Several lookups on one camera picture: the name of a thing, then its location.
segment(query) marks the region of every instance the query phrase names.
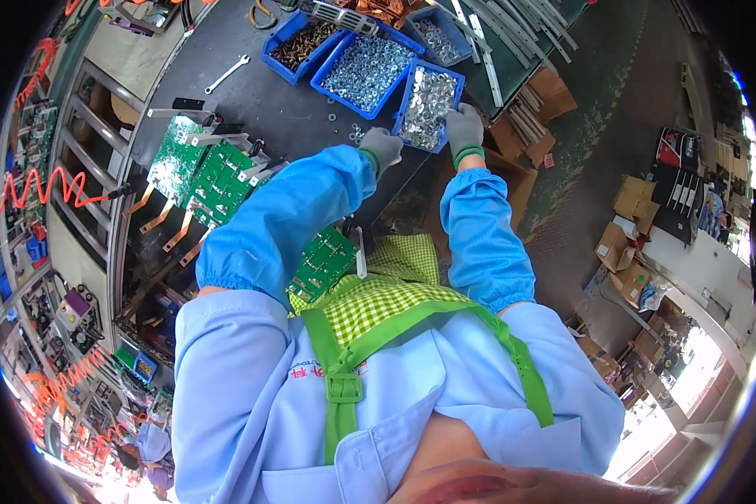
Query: green floor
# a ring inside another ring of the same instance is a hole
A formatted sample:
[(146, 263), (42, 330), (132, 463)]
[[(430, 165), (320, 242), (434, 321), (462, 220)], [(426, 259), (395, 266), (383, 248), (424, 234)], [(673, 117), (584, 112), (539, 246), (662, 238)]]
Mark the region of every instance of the green floor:
[(600, 0), (585, 10), (571, 30), (579, 48), (572, 63), (553, 53), (554, 66), (571, 91), (577, 108), (547, 127), (556, 139), (554, 167), (541, 166), (518, 235), (528, 242), (583, 169), (594, 139), (612, 112), (627, 78), (641, 35), (647, 0)]

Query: worker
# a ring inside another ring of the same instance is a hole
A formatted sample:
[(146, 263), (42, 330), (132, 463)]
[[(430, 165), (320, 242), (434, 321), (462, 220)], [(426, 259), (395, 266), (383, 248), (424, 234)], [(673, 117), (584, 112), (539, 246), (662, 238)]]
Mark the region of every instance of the worker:
[(534, 301), (483, 133), (467, 104), (446, 117), (456, 173), (440, 216), (453, 289), (439, 285), (431, 237), (389, 236), (375, 240), (363, 280), (343, 277), (306, 307), (289, 300), (303, 249), (400, 161), (401, 139), (381, 128), (360, 148), (293, 162), (208, 235), (198, 296), (177, 317), (180, 502), (674, 497), (587, 474), (607, 469), (624, 408)]
[(145, 418), (136, 436), (126, 436), (123, 444), (115, 444), (117, 457), (127, 469), (133, 471), (164, 469), (173, 474), (174, 460), (171, 453), (171, 428), (162, 422)]
[(154, 495), (161, 501), (171, 502), (168, 499), (168, 491), (173, 488), (174, 477), (168, 474), (168, 471), (158, 467), (154, 469), (146, 468), (146, 478), (151, 486), (154, 487)]
[(723, 231), (730, 230), (734, 226), (734, 216), (726, 212), (722, 198), (714, 192), (713, 182), (709, 182), (708, 189), (708, 195), (704, 200), (697, 227), (708, 233), (712, 238), (719, 240)]

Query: black work surface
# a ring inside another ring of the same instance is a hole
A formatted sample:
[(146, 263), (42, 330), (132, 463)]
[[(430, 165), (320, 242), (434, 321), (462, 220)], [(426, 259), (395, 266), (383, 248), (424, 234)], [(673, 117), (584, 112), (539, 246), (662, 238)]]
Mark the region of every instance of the black work surface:
[[(175, 97), (206, 100), (205, 110), (221, 114), (228, 123), (244, 123), (250, 140), (262, 139), (266, 143), (263, 150), (272, 160), (297, 160), (332, 145), (354, 146), (348, 138), (354, 131), (353, 123), (365, 133), (372, 126), (392, 129), (392, 116), (400, 108), (404, 84), (395, 89), (373, 121), (341, 103), (329, 104), (325, 95), (311, 88), (310, 78), (315, 69), (291, 86), (260, 60), (263, 41), (272, 31), (255, 30), (250, 25), (251, 5), (251, 2), (219, 2), (213, 7), (172, 61), (151, 98), (151, 108), (171, 108)], [(279, 9), (272, 12), (281, 21), (288, 16)], [(205, 95), (205, 88), (243, 54), (252, 60), (227, 77), (212, 94)], [(329, 114), (335, 114), (336, 120), (329, 121)], [(166, 118), (148, 117), (139, 126), (131, 155), (146, 170), (151, 167), (167, 126)], [(403, 161), (381, 177), (375, 194), (356, 213), (356, 224), (363, 227), (372, 224), (428, 156), (428, 152), (404, 147)]]

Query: green checkered apron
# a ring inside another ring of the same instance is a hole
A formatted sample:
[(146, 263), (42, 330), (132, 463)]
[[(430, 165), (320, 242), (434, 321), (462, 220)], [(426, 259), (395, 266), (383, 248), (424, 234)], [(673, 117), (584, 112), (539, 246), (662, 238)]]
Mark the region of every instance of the green checkered apron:
[(367, 277), (347, 275), (311, 304), (289, 294), (302, 315), (319, 364), (325, 371), (328, 400), (325, 464), (333, 464), (344, 436), (357, 431), (355, 403), (363, 389), (354, 371), (368, 357), (429, 315), (470, 310), (508, 351), (529, 408), (541, 427), (554, 423), (546, 386), (526, 344), (510, 335), (499, 317), (453, 289), (439, 285), (437, 255), (428, 235), (385, 236), (375, 240), (367, 258)]

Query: gray work glove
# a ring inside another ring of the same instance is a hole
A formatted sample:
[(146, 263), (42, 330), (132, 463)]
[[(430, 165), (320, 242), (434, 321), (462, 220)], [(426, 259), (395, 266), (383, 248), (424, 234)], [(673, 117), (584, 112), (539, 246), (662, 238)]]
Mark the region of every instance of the gray work glove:
[(459, 166), (464, 156), (479, 154), (484, 158), (481, 146), (484, 140), (484, 127), (476, 109), (466, 103), (460, 103), (457, 110), (451, 110), (445, 116), (445, 134), (451, 145), (454, 167)]
[(385, 127), (373, 127), (361, 139), (359, 148), (373, 162), (375, 178), (380, 178), (386, 168), (401, 162), (403, 140), (389, 135)]

